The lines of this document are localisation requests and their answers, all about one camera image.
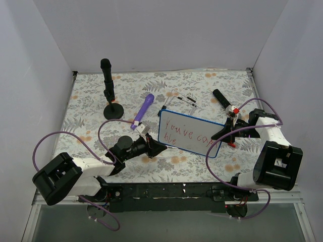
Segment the red white marker pen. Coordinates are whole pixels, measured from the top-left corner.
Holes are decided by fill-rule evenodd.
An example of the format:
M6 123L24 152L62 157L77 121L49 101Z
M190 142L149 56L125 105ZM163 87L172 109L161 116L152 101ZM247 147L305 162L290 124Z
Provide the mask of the red white marker pen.
M166 145L166 147L169 148L169 149L178 149L177 147L169 146L169 145Z

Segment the blue framed whiteboard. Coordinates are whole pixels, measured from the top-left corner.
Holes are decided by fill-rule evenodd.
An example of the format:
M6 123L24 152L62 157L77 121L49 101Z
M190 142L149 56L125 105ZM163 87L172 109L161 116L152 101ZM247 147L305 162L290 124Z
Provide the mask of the blue framed whiteboard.
M159 116L158 141L204 156L213 144L211 137L223 128L223 124L162 110Z

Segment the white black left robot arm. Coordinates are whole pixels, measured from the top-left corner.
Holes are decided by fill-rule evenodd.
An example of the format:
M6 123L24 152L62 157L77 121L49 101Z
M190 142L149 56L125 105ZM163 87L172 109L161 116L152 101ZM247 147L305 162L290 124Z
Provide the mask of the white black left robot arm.
M36 188L48 205L55 205L67 196L85 195L101 202L107 197L107 189L102 176L112 176L125 168L125 161L142 154L153 158L167 146L154 140L149 134L133 141L122 136L109 149L106 164L102 159L73 158L63 152L57 155L32 178Z

